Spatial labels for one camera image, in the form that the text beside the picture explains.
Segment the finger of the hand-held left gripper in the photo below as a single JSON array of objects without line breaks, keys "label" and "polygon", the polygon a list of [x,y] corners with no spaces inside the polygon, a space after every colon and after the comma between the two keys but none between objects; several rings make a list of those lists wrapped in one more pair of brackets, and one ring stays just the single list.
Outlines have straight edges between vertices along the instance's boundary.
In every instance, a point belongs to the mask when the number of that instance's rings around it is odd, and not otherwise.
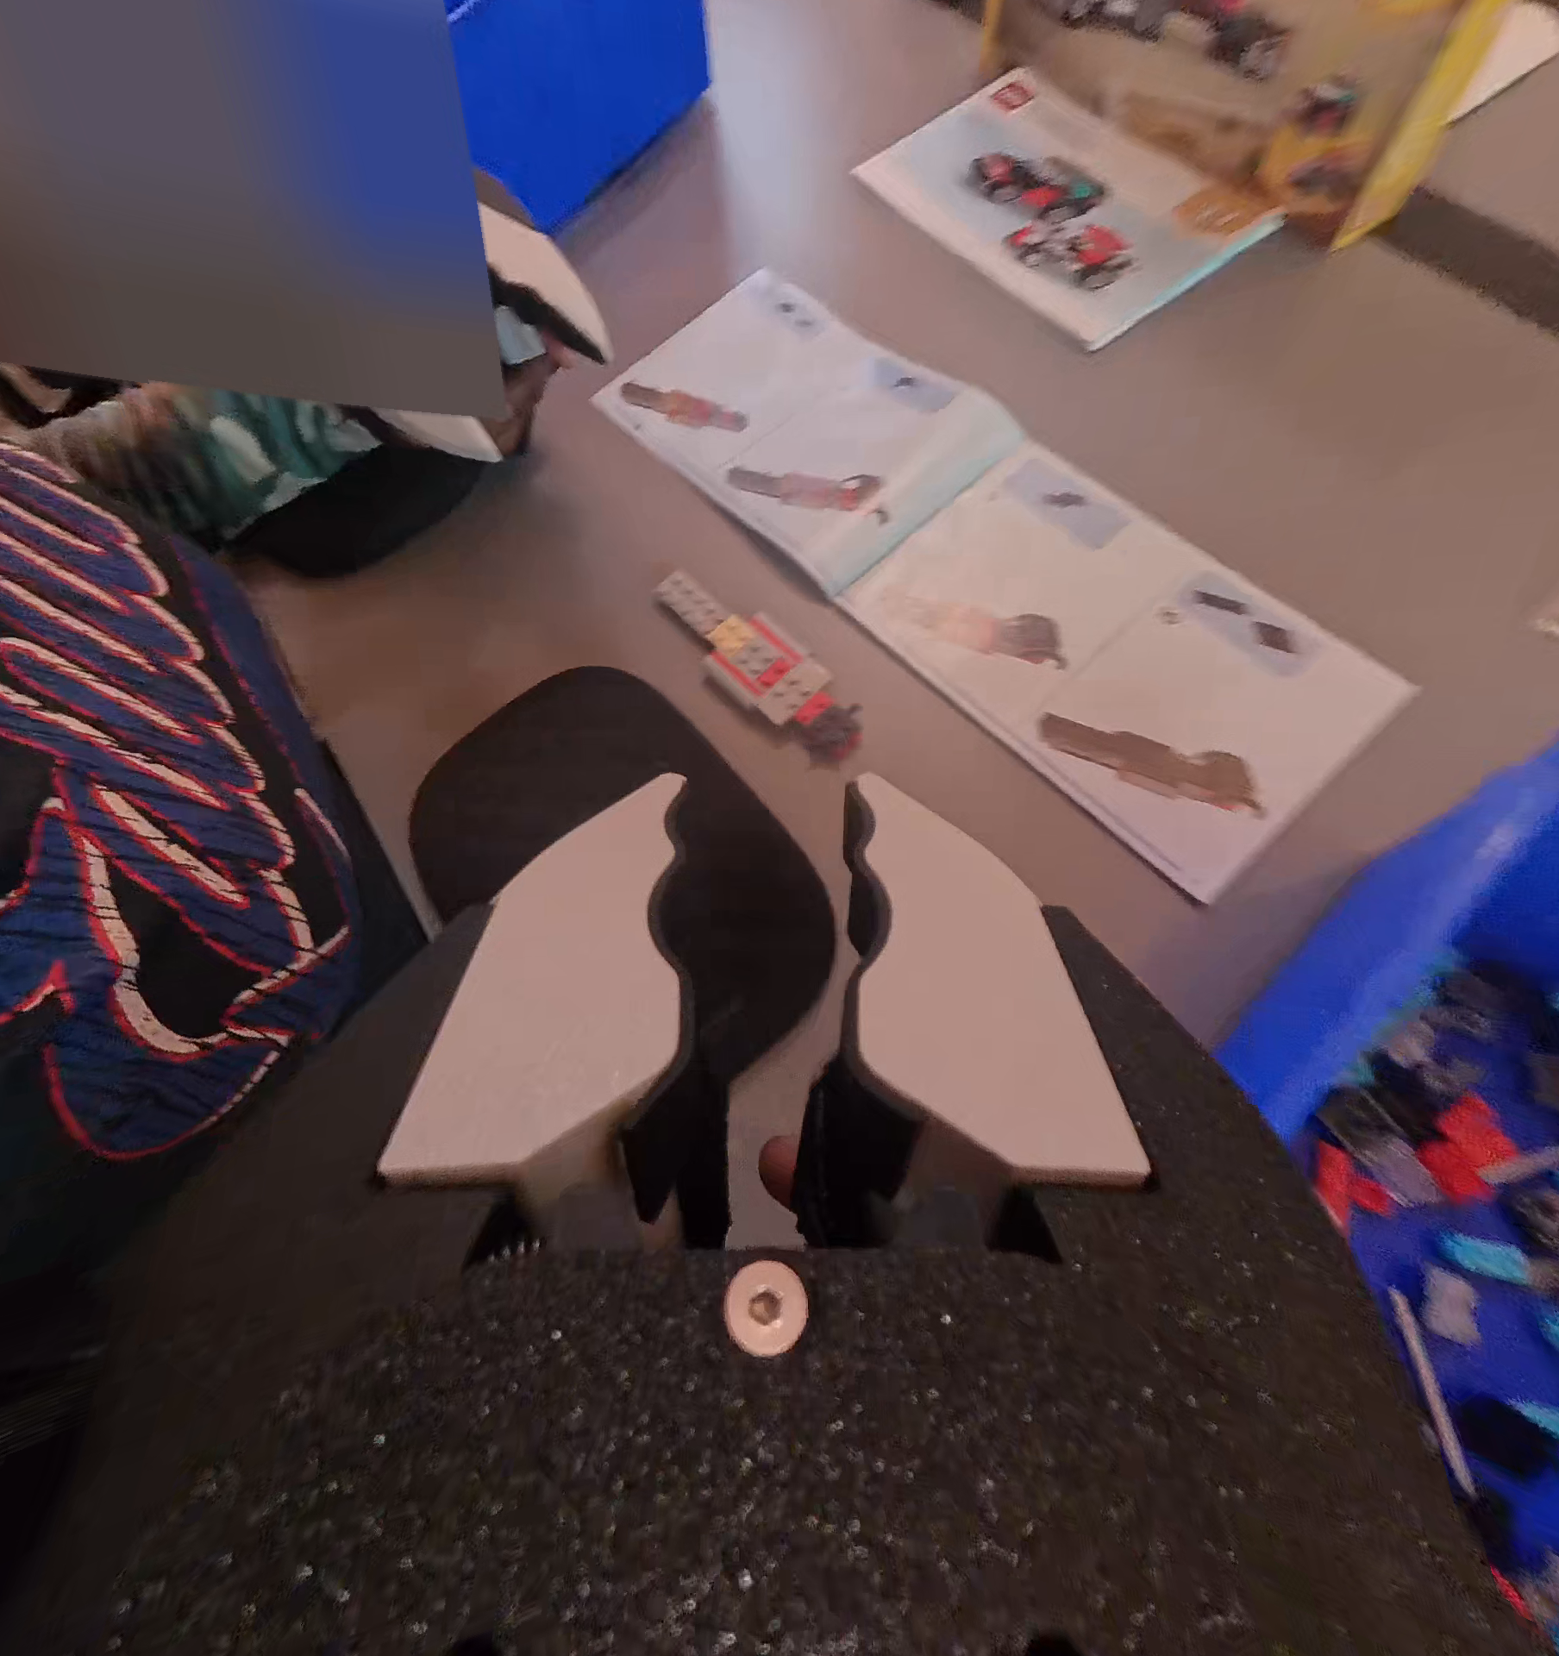
[{"label": "finger of the hand-held left gripper", "polygon": [[608,365],[608,323],[562,249],[530,220],[484,198],[478,202],[478,218],[494,308],[509,308],[569,352]]}]

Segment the grey and red lego build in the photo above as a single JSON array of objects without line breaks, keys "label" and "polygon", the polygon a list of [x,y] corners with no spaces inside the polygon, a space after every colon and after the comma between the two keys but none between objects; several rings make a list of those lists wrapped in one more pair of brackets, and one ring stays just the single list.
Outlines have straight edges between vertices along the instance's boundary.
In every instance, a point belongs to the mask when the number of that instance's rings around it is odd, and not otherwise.
[{"label": "grey and red lego build", "polygon": [[[685,570],[669,572],[655,587],[653,603],[704,647],[699,668],[706,684],[737,706],[793,735],[813,759],[839,761],[858,747],[858,704],[836,698],[831,671],[779,623],[765,614],[726,608]],[[704,640],[730,614],[747,617],[757,630],[757,640],[734,657],[711,651]]]}]

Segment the person's left forearm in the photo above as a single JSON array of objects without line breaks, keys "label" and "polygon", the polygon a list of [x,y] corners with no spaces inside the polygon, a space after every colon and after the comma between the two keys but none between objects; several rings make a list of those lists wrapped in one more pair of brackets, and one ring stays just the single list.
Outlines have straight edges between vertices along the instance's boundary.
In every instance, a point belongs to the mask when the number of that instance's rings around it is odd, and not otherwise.
[{"label": "person's left forearm", "polygon": [[154,381],[82,407],[64,406],[38,425],[0,433],[0,441],[225,554],[257,517],[388,441],[371,424],[466,459],[503,461],[484,425],[469,416],[409,416]]}]

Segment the yellow lego set box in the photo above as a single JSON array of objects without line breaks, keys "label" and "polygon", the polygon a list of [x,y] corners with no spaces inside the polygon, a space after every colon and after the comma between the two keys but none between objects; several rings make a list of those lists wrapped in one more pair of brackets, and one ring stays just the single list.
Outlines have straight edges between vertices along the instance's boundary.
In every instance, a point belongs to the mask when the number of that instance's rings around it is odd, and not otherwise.
[{"label": "yellow lego set box", "polygon": [[1504,2],[986,2],[1024,66],[1142,144],[1345,249],[1420,186]]}]

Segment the person's printed black shirt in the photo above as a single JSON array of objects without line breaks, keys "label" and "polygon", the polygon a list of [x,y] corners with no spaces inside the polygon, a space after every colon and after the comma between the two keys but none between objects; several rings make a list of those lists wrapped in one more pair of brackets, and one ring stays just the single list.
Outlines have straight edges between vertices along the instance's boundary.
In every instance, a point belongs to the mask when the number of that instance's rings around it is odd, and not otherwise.
[{"label": "person's printed black shirt", "polygon": [[248,595],[0,441],[0,1461],[103,1269],[426,928]]}]

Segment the closed instruction booklet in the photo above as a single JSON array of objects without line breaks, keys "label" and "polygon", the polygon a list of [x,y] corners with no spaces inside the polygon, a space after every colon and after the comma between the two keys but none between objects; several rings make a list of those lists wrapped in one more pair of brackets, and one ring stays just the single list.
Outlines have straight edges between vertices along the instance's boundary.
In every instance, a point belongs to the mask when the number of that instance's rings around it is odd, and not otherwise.
[{"label": "closed instruction booklet", "polygon": [[1278,205],[1150,149],[1024,67],[855,176],[1089,352],[1286,222]]}]

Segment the pile of loose lego bricks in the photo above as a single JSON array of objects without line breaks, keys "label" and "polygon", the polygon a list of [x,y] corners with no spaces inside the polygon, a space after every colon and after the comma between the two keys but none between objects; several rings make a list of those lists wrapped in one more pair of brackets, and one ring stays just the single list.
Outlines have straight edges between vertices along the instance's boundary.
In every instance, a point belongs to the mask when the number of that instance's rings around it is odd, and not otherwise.
[{"label": "pile of loose lego bricks", "polygon": [[1299,1149],[1494,1583],[1559,1652],[1559,983],[1449,956]]}]

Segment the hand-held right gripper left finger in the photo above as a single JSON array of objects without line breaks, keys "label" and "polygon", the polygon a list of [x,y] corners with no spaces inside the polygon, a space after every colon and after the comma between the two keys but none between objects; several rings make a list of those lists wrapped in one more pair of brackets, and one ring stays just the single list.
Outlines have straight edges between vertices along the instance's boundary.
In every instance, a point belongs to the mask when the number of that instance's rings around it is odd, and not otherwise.
[{"label": "hand-held right gripper left finger", "polygon": [[499,1189],[554,1248],[688,1245],[709,1084],[664,931],[685,796],[685,775],[647,779],[496,893],[376,1159],[385,1186]]}]

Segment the blue plastic bin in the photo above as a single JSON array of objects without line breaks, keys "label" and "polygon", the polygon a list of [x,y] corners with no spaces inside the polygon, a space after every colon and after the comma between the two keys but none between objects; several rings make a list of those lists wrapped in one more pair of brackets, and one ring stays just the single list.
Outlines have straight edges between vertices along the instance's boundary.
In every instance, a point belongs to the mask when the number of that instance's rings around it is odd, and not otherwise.
[{"label": "blue plastic bin", "polygon": [[[1225,1039],[1218,1059],[1302,1174],[1299,1137],[1327,1089],[1449,956],[1559,983],[1559,735],[1377,856]],[[1491,1577],[1477,1530],[1474,1544]],[[1555,1652],[1509,1606],[1541,1652]]]},{"label": "blue plastic bin", "polygon": [[709,86],[699,2],[448,2],[472,160],[562,231]]}]

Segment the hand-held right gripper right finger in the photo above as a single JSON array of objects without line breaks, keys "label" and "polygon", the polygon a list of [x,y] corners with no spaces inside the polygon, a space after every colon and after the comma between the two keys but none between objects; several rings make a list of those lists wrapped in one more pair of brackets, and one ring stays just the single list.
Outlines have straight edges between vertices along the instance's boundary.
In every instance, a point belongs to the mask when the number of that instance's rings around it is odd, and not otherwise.
[{"label": "hand-held right gripper right finger", "polygon": [[1150,1180],[1052,918],[894,783],[844,793],[855,967],[793,1201],[824,1248],[1057,1253],[1049,1189]]}]

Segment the white paper sheet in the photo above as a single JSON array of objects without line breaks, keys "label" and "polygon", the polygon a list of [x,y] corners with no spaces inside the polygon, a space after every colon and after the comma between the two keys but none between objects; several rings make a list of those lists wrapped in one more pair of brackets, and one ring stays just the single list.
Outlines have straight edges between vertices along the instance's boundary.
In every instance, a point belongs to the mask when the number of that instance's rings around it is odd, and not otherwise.
[{"label": "white paper sheet", "polygon": [[1559,11],[1542,2],[1509,5],[1447,122],[1458,122],[1555,57],[1559,57]]}]

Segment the open instruction booklet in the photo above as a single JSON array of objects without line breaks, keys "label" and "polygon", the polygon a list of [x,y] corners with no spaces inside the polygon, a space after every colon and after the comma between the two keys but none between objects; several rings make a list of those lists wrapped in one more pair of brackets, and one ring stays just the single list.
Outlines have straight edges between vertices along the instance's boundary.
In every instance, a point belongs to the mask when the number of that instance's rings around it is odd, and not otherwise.
[{"label": "open instruction booklet", "polygon": [[1414,698],[765,270],[593,406],[1191,899]]}]

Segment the person's left hand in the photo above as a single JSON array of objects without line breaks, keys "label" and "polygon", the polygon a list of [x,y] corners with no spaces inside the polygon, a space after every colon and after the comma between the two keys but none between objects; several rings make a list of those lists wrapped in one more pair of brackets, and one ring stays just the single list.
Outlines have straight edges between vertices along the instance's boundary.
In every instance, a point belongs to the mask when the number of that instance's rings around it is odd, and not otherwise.
[{"label": "person's left hand", "polygon": [[481,418],[503,459],[526,453],[542,398],[560,368],[562,355],[552,347],[523,363],[503,365],[506,411]]}]

